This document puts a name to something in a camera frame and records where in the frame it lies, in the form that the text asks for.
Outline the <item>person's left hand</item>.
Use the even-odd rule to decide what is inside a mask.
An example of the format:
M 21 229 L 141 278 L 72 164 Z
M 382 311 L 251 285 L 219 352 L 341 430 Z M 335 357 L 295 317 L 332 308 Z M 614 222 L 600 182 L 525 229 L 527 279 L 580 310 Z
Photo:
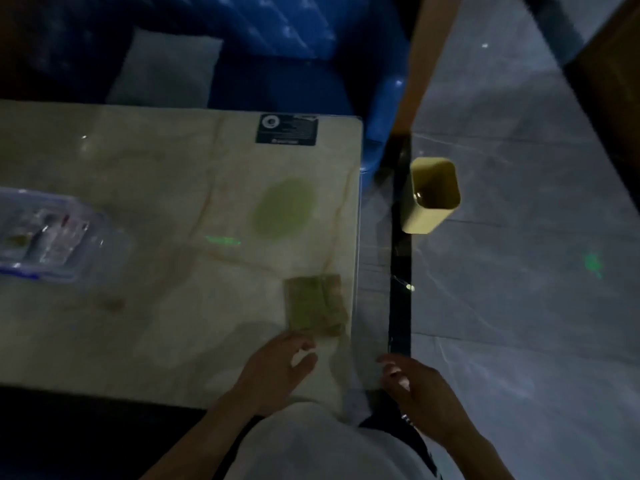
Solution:
M 287 331 L 270 339 L 248 359 L 233 395 L 253 414 L 268 416 L 286 407 L 293 391 L 309 375 L 292 375 L 304 355 L 316 353 L 314 339 Z

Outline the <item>person's left forearm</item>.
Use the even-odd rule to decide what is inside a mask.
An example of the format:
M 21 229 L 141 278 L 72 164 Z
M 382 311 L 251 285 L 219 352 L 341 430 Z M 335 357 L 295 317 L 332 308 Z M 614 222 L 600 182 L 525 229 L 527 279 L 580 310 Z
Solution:
M 267 416 L 284 402 L 255 390 L 233 387 L 140 480 L 212 480 L 250 420 Z

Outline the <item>green stain patch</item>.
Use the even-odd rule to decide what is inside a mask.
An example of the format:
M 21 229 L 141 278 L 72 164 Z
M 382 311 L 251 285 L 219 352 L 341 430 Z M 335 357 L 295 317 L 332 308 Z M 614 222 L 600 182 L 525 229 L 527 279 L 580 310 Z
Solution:
M 303 178 L 288 178 L 268 188 L 252 213 L 254 233 L 279 241 L 299 234 L 316 207 L 314 186 Z

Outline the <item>person's right forearm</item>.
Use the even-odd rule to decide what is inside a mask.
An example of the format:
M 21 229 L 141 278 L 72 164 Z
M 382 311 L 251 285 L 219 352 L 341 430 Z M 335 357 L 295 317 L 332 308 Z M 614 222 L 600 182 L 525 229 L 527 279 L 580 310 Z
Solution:
M 428 436 L 444 448 L 465 480 L 516 480 L 473 423 L 455 424 Z

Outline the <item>black label sticker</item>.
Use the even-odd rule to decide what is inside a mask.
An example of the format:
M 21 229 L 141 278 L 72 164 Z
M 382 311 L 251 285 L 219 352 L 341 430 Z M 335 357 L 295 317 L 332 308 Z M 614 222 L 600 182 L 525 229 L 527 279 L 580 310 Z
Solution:
M 255 142 L 257 144 L 315 146 L 318 124 L 318 117 L 306 114 L 261 114 Z

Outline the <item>person's right hand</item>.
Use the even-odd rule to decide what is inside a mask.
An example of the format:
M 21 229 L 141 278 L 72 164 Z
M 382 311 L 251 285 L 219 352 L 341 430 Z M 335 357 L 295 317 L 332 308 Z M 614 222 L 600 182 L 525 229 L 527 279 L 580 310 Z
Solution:
M 439 371 L 412 358 L 412 371 L 408 375 L 411 393 L 388 395 L 423 434 L 429 437 L 428 434 L 436 430 L 472 423 Z

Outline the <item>green folded cleaning cloth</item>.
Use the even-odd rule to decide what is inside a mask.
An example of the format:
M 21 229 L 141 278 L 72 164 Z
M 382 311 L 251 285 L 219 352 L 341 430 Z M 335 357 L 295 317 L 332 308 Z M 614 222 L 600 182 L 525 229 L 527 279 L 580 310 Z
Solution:
M 285 316 L 290 331 L 339 337 L 348 311 L 339 274 L 297 276 L 284 280 Z

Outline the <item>yellow plastic waste bin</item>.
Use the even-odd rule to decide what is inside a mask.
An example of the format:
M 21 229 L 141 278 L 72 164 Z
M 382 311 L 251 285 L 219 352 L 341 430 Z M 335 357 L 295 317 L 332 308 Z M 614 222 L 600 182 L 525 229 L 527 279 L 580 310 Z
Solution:
M 416 158 L 410 164 L 401 195 L 401 229 L 410 235 L 431 233 L 460 203 L 454 163 L 443 157 Z

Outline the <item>grey seat cushion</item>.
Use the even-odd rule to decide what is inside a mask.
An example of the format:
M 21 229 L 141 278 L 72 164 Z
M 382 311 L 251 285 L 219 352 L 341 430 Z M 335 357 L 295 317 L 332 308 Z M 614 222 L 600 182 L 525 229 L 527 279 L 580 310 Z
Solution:
M 172 109 L 207 107 L 224 41 L 135 28 L 106 103 Z

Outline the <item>dark brown wooden furniture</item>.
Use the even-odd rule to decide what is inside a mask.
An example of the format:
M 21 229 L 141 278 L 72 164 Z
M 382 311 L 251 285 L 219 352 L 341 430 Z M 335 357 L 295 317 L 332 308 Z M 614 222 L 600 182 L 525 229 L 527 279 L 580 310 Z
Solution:
M 566 76 L 640 213 L 640 4 L 620 7 Z

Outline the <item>person's white shirt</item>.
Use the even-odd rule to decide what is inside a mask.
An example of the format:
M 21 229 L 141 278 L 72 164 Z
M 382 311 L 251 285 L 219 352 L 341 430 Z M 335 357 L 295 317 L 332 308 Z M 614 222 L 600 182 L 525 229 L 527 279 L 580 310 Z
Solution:
M 341 422 L 324 407 L 297 403 L 252 420 L 223 480 L 442 480 L 420 434 Z

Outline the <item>clear plastic container blue clips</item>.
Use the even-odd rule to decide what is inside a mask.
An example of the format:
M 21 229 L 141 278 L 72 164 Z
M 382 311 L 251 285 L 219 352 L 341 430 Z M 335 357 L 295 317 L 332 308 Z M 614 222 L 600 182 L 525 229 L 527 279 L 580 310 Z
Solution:
M 132 249 L 108 215 L 75 197 L 0 187 L 0 276 L 103 286 Z

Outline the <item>blue plastic chair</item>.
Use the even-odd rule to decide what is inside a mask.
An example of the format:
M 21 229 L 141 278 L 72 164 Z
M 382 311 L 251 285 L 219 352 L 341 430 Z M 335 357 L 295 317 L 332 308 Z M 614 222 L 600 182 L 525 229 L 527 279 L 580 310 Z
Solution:
M 223 41 L 207 107 L 356 116 L 380 166 L 408 78 L 392 0 L 126 0 L 142 29 Z

